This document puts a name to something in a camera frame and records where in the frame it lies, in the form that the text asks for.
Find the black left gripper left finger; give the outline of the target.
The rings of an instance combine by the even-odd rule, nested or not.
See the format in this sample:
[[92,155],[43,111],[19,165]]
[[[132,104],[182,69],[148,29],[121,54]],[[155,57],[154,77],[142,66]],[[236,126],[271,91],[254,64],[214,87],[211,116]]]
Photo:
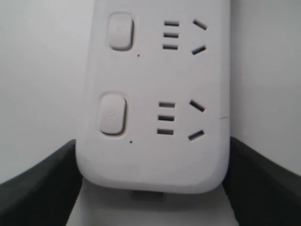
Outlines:
[[73,139],[0,185],[2,226],[65,226],[82,187]]

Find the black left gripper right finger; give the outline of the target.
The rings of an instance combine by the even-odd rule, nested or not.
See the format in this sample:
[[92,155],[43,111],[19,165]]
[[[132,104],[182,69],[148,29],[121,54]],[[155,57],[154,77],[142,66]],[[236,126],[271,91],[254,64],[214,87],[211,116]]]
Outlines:
[[222,185],[240,226],[301,224],[301,177],[234,137]]

